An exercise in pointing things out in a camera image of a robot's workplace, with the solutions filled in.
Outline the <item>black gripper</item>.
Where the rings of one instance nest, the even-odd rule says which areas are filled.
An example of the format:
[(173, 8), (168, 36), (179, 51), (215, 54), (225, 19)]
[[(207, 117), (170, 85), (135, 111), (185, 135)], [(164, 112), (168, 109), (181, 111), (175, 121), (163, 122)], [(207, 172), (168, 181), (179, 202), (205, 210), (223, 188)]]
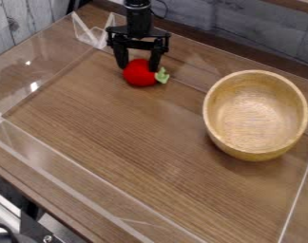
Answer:
[(163, 53), (168, 52), (168, 38), (171, 34), (159, 28), (151, 28), (140, 36), (131, 35), (126, 26), (107, 27), (107, 46), (114, 49), (115, 61), (119, 68), (128, 64), (128, 50), (151, 50), (148, 70), (155, 72)]

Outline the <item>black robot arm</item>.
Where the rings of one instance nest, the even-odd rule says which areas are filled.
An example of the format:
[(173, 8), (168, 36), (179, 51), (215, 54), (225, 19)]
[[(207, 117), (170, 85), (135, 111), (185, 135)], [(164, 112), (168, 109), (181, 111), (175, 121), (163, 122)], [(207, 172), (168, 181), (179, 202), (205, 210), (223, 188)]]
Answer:
[(116, 65), (124, 68), (128, 64), (128, 49), (150, 52), (148, 70), (158, 70), (164, 53), (168, 52), (171, 34), (154, 27), (151, 0), (123, 0), (126, 25), (106, 27), (107, 45), (114, 50)]

